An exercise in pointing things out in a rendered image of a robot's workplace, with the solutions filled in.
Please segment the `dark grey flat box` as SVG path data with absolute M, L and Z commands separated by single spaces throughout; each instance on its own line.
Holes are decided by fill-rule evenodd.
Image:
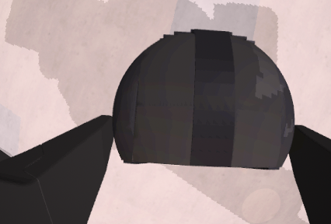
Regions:
M 10 156 L 6 155 L 5 152 L 1 152 L 1 150 L 0 150 L 0 162 L 4 161 L 4 159 L 8 159 L 8 158 L 10 158 Z

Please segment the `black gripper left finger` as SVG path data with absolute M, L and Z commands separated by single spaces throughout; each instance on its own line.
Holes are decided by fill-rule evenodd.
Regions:
M 113 144 L 101 114 L 0 162 L 0 224 L 87 224 Z

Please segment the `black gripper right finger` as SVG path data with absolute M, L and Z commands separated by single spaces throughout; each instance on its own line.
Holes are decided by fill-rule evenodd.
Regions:
M 295 124 L 288 155 L 309 224 L 331 224 L 331 139 Z

